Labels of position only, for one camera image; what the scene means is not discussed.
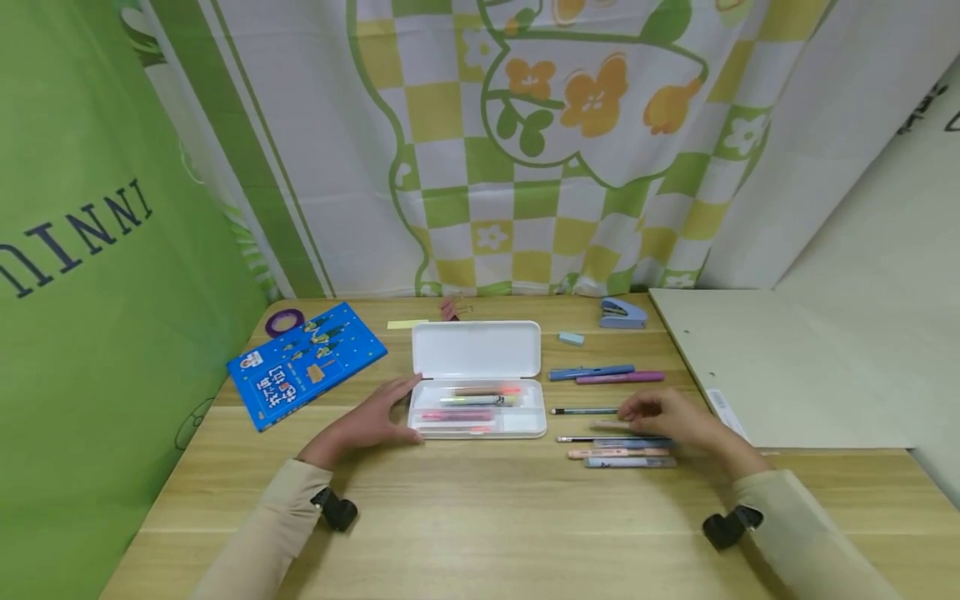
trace purple pen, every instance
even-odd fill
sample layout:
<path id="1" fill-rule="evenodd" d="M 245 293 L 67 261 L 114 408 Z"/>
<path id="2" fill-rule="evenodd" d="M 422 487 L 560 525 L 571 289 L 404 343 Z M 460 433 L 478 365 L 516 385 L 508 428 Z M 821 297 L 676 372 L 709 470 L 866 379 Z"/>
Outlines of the purple pen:
<path id="1" fill-rule="evenodd" d="M 620 375 L 591 375 L 589 377 L 577 377 L 577 383 L 633 383 L 635 381 L 663 381 L 666 375 L 663 371 L 637 371 L 625 372 Z"/>

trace black wrist strap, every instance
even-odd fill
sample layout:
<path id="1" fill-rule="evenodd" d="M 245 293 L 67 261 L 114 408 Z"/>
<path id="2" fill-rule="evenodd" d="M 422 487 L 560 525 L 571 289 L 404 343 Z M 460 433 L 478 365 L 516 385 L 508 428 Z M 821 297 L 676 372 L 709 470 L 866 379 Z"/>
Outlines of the black wrist strap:
<path id="1" fill-rule="evenodd" d="M 329 486 L 313 496 L 310 503 L 320 507 L 320 511 L 326 519 L 326 524 L 334 531 L 344 532 L 349 529 L 359 514 L 356 504 L 346 498 L 337 497 L 337 494 Z"/>
<path id="2" fill-rule="evenodd" d="M 711 515 L 704 521 L 704 535 L 719 550 L 735 545 L 748 529 L 756 529 L 763 522 L 763 513 L 755 508 L 737 504 L 727 516 Z"/>

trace blue eraser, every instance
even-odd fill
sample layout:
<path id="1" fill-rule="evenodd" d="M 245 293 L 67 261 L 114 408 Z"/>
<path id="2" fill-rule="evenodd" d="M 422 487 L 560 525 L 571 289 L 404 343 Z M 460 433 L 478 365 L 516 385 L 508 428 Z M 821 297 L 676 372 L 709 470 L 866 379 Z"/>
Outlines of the blue eraser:
<path id="1" fill-rule="evenodd" d="M 571 344 L 572 346 L 582 346 L 584 344 L 584 336 L 570 333 L 569 331 L 561 331 L 560 341 L 564 344 Z"/>

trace black pencil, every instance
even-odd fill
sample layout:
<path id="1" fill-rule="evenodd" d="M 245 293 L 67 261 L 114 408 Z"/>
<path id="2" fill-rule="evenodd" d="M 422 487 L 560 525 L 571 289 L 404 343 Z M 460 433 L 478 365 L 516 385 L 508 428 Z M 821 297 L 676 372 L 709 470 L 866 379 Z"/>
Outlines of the black pencil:
<path id="1" fill-rule="evenodd" d="M 597 440 L 662 440 L 670 441 L 670 438 L 663 436 L 559 436 L 557 442 L 561 444 L 596 442 Z"/>
<path id="2" fill-rule="evenodd" d="M 615 415 L 615 408 L 552 408 L 552 415 Z"/>

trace pencil case lid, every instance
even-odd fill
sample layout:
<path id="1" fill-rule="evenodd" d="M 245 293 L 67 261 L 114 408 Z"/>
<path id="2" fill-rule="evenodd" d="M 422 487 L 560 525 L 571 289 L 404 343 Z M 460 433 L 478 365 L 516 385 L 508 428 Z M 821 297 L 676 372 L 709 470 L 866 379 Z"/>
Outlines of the pencil case lid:
<path id="1" fill-rule="evenodd" d="M 414 325 L 414 372 L 431 379 L 509 379 L 540 372 L 540 326 L 533 321 Z"/>

